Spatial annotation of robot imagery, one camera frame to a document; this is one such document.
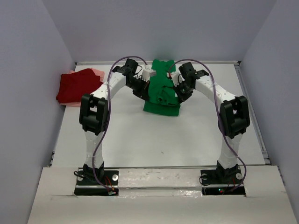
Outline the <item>green t shirt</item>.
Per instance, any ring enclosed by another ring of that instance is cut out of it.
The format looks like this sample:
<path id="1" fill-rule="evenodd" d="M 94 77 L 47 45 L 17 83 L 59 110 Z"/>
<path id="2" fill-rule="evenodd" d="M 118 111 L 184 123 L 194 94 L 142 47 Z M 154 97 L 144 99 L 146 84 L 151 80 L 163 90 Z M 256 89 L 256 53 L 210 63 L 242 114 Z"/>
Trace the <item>green t shirt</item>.
<path id="1" fill-rule="evenodd" d="M 179 115 L 180 103 L 173 90 L 173 82 L 167 77 L 168 71 L 176 71 L 174 63 L 174 60 L 153 61 L 151 68 L 156 71 L 156 75 L 150 78 L 149 100 L 145 101 L 143 107 L 145 112 L 170 117 Z"/>

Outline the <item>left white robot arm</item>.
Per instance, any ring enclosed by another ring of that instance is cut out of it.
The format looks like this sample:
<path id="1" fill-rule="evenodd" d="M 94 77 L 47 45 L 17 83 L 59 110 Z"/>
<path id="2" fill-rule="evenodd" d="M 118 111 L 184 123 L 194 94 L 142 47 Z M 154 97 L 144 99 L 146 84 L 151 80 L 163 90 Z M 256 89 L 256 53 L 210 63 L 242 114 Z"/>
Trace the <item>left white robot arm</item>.
<path id="1" fill-rule="evenodd" d="M 111 101 L 123 87 L 128 87 L 138 98 L 148 101 L 150 78 L 156 72 L 145 64 L 141 71 L 137 61 L 125 57 L 125 64 L 114 63 L 104 84 L 90 94 L 82 96 L 79 123 L 85 133 L 86 160 L 83 165 L 83 177 L 92 184 L 99 184 L 104 177 L 104 159 L 102 142 L 107 133 L 111 117 Z"/>

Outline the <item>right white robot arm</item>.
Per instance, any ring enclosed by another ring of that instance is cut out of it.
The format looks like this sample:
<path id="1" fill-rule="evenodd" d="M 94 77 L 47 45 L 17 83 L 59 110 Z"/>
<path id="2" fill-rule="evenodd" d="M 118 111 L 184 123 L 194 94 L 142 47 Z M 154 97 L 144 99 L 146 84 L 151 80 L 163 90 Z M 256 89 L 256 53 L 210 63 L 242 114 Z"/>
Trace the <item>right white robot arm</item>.
<path id="1" fill-rule="evenodd" d="M 238 151 L 243 134 L 250 125 L 249 105 L 245 96 L 236 96 L 218 85 L 211 70 L 196 70 L 193 59 L 181 60 L 178 71 L 169 71 L 167 77 L 173 82 L 173 89 L 180 102 L 188 100 L 198 91 L 214 103 L 218 128 L 222 135 L 221 153 L 215 169 L 201 171 L 199 178 L 203 186 L 243 184 L 247 171 L 241 171 L 244 163 Z"/>

